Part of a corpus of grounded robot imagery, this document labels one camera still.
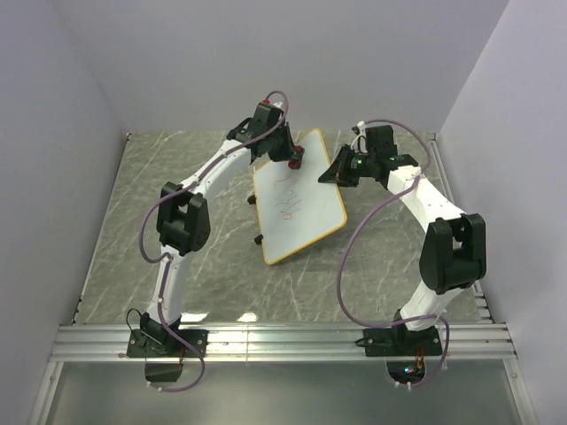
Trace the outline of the red whiteboard eraser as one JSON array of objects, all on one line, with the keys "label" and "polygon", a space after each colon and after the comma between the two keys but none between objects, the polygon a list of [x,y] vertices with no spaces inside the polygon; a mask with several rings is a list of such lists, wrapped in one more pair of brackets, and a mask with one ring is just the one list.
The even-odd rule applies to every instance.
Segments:
[{"label": "red whiteboard eraser", "polygon": [[302,166],[302,159],[304,153],[305,153],[305,149],[300,145],[296,145],[294,147],[294,153],[291,155],[291,158],[287,162],[287,166],[291,170],[299,170]]}]

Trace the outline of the yellow framed whiteboard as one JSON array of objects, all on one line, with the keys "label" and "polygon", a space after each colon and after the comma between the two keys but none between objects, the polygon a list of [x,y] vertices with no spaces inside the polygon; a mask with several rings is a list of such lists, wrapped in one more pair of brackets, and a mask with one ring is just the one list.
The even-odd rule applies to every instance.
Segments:
[{"label": "yellow framed whiteboard", "polygon": [[319,183],[331,165],[322,131],[314,128],[299,140],[301,167],[268,161],[253,173],[263,259],[273,266],[332,235],[347,223],[336,184]]}]

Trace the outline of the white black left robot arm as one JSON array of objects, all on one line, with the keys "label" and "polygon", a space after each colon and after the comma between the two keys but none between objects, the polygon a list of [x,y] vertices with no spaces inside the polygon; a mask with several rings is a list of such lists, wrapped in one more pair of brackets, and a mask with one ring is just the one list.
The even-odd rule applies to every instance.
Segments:
[{"label": "white black left robot arm", "polygon": [[168,356],[188,344],[178,330],[183,309],[179,290],[194,253],[210,236],[209,203],[263,155],[274,162],[302,160],[303,150],[293,143],[286,120],[289,102],[271,102],[274,94],[269,93],[257,104],[253,116],[227,133],[218,151],[196,173],[180,183],[166,183],[159,201],[144,216],[146,224],[152,213],[157,214],[160,255],[153,259],[145,250],[145,227],[139,231],[138,247],[145,261],[159,264],[159,274],[134,339],[149,345],[159,356]]}]

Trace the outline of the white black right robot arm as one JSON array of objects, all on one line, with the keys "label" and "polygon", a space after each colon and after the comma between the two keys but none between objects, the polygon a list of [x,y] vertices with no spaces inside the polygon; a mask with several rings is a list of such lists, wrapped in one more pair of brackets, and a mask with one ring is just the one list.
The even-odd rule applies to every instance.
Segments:
[{"label": "white black right robot arm", "polygon": [[451,301],[486,273],[485,220],[467,214],[427,179],[427,165],[401,154],[394,141],[394,120],[360,121],[355,138],[341,147],[320,183],[342,188],[362,178],[380,183],[400,200],[424,231],[419,259],[420,282],[389,325],[364,324],[357,345],[368,356],[440,355],[446,337],[436,324]]}]

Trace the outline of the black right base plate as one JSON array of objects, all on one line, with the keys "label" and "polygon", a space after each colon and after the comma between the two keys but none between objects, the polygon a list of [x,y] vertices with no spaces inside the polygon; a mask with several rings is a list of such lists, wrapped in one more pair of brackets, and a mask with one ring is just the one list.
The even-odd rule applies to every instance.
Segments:
[{"label": "black right base plate", "polygon": [[440,356],[443,352],[439,332],[431,326],[410,331],[405,325],[394,328],[365,328],[355,345],[363,348],[367,357]]}]

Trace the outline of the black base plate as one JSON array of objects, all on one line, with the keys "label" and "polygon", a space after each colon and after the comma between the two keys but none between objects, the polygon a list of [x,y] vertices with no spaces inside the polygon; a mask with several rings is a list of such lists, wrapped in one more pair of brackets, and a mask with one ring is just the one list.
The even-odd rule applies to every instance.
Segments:
[{"label": "black base plate", "polygon": [[363,348],[367,357],[440,356],[443,352],[439,332],[431,326],[410,331],[405,325],[394,328],[365,328],[355,345]]},{"label": "black base plate", "polygon": [[[177,329],[176,334],[190,344],[201,357],[205,356],[208,332],[204,329]],[[141,329],[134,329],[128,340],[128,358],[196,358],[197,354],[185,344],[165,332],[159,338],[149,336]]]}]

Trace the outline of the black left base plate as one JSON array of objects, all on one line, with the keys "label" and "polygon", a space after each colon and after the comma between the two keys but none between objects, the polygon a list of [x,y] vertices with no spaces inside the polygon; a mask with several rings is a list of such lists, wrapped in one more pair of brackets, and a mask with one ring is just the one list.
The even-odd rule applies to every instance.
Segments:
[{"label": "black left base plate", "polygon": [[[204,329],[177,329],[176,334],[190,344],[201,357],[205,356],[208,332]],[[185,344],[165,332],[159,338],[149,336],[141,329],[134,329],[128,340],[128,358],[196,358],[197,354]]]}]

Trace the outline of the aluminium front rail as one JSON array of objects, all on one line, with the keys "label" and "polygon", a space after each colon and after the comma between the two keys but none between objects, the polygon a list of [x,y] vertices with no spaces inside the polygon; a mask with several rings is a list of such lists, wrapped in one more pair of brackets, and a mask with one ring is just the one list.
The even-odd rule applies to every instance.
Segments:
[{"label": "aluminium front rail", "polygon": [[[190,324],[208,331],[207,362],[353,362],[369,361],[355,345],[361,328],[349,323]],[[175,362],[172,357],[132,357],[132,339],[124,325],[61,327],[52,346],[51,362]],[[448,360],[515,359],[517,352],[503,324],[450,326]]]}]

